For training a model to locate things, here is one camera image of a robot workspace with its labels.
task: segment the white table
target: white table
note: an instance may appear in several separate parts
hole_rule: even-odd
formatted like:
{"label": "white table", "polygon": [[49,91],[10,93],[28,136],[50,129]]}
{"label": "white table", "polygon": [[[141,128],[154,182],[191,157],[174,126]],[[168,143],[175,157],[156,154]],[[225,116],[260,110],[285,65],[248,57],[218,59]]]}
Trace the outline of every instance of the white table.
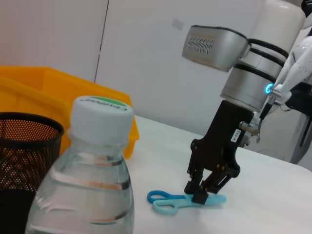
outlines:
{"label": "white table", "polygon": [[201,136],[141,117],[136,120],[140,140],[127,161],[135,197],[134,234],[312,233],[312,173],[241,148],[236,152],[240,175],[220,191],[226,203],[182,208],[174,216],[154,212],[147,193],[183,194],[190,144]]}

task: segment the metal connector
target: metal connector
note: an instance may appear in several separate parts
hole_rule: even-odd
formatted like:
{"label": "metal connector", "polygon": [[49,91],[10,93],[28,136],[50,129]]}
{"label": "metal connector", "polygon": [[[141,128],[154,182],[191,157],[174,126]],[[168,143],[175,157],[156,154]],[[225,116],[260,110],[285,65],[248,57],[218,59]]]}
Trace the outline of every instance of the metal connector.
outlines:
{"label": "metal connector", "polygon": [[257,128],[254,128],[253,126],[244,121],[241,121],[239,123],[239,128],[246,132],[251,133],[253,136],[257,136],[259,134],[259,130]]}
{"label": "metal connector", "polygon": [[282,93],[280,91],[275,90],[275,89],[271,89],[270,90],[270,96],[274,97],[276,99],[280,99],[280,98],[282,98]]}

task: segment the water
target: water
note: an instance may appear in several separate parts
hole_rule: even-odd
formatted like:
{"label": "water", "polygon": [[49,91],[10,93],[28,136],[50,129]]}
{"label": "water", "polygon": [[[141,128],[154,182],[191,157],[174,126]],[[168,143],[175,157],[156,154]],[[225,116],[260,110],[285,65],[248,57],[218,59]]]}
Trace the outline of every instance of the water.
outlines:
{"label": "water", "polygon": [[72,141],[40,185],[26,234],[132,234],[134,201],[122,147]]}

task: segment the blue indicator light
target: blue indicator light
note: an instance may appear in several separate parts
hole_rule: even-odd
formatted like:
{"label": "blue indicator light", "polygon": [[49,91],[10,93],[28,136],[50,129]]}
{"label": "blue indicator light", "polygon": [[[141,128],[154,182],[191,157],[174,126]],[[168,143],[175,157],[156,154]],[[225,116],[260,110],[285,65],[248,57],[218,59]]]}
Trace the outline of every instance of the blue indicator light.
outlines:
{"label": "blue indicator light", "polygon": [[273,87],[273,84],[268,84],[267,87],[265,87],[265,93],[269,94],[270,93],[270,89]]}

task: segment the mesh basket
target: mesh basket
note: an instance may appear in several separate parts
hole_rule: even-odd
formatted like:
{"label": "mesh basket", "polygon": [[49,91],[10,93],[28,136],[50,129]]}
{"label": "mesh basket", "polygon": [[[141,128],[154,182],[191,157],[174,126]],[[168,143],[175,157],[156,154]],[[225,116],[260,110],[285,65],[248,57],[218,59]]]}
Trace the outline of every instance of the mesh basket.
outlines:
{"label": "mesh basket", "polygon": [[0,113],[0,207],[3,229],[24,233],[36,191],[59,156],[64,128],[25,113]]}

